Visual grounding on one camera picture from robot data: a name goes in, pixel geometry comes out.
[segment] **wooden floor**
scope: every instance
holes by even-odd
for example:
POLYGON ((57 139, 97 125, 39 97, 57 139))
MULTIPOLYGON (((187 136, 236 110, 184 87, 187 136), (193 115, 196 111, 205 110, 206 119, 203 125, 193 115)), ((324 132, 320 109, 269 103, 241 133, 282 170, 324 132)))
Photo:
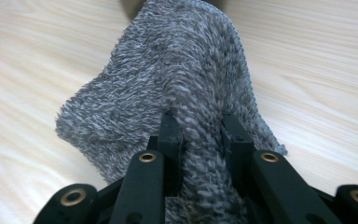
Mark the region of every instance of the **wooden floor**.
MULTIPOLYGON (((358 1, 220 1, 261 114, 288 160, 334 194, 358 184, 358 1)), ((55 132, 62 104, 108 63, 139 1, 0 0, 0 223, 32 223, 72 183, 105 186, 55 132)))

